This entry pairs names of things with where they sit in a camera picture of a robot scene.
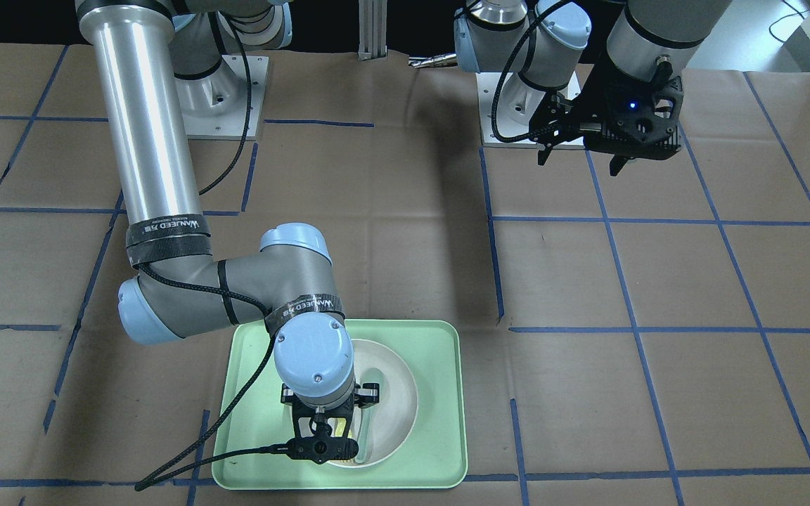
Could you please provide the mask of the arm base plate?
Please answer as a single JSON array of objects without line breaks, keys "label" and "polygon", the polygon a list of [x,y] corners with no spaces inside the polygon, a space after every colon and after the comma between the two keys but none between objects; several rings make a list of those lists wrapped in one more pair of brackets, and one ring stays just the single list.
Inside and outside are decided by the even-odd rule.
[{"label": "arm base plate", "polygon": [[[536,148],[540,145],[531,140],[520,142],[501,142],[493,134],[491,127],[491,110],[493,93],[499,80],[499,72],[482,72],[475,75],[477,80],[477,97],[479,118],[482,131],[482,146],[487,148]],[[531,89],[520,78],[506,79],[499,96],[497,108],[497,125],[504,136],[518,136],[529,131],[529,121],[541,100],[544,92]]]},{"label": "arm base plate", "polygon": [[266,93],[267,56],[225,55],[221,67],[206,77],[174,77],[190,140],[239,140],[249,119],[248,140],[256,140]]}]

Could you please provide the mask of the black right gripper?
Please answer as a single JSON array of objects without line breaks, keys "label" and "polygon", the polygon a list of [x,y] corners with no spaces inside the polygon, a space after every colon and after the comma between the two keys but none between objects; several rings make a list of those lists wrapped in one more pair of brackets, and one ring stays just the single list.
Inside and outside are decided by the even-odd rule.
[{"label": "black right gripper", "polygon": [[318,416],[320,420],[329,420],[334,417],[353,417],[354,410],[366,409],[380,402],[379,382],[367,382],[364,387],[355,384],[353,388],[338,401],[331,401],[328,406],[308,406],[291,388],[282,384],[281,403],[292,409],[292,419],[295,422],[301,419],[313,419]]}]

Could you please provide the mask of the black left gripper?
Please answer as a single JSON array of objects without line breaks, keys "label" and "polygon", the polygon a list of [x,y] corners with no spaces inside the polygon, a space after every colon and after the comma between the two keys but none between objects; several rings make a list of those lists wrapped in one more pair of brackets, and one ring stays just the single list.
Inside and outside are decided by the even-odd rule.
[{"label": "black left gripper", "polygon": [[[547,92],[529,122],[528,138],[539,145],[537,164],[543,166],[554,146],[582,138],[595,153],[618,153],[620,135],[620,70],[611,60],[598,60],[573,100]],[[617,176],[632,157],[614,155],[610,176]]]}]

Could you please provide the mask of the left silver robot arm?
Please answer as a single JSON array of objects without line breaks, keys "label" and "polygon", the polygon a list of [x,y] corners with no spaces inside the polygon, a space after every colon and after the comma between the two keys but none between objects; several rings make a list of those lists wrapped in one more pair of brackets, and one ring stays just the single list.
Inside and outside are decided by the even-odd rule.
[{"label": "left silver robot arm", "polygon": [[531,142],[539,164],[581,140],[611,155],[611,176],[637,158],[679,152],[682,72],[729,2],[617,5],[607,22],[589,1],[467,1],[456,11],[458,66],[497,77],[492,138]]}]

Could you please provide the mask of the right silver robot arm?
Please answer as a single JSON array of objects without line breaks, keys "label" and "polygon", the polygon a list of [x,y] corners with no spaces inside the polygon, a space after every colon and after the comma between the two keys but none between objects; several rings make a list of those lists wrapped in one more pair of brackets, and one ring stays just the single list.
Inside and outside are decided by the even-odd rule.
[{"label": "right silver robot arm", "polygon": [[169,43],[180,14],[253,15],[260,2],[77,1],[94,46],[137,275],[121,285],[118,311],[141,344],[263,320],[276,338],[281,381],[306,406],[330,410],[356,393],[354,347],[333,263],[317,228],[271,228],[258,253],[218,261],[188,146]]}]

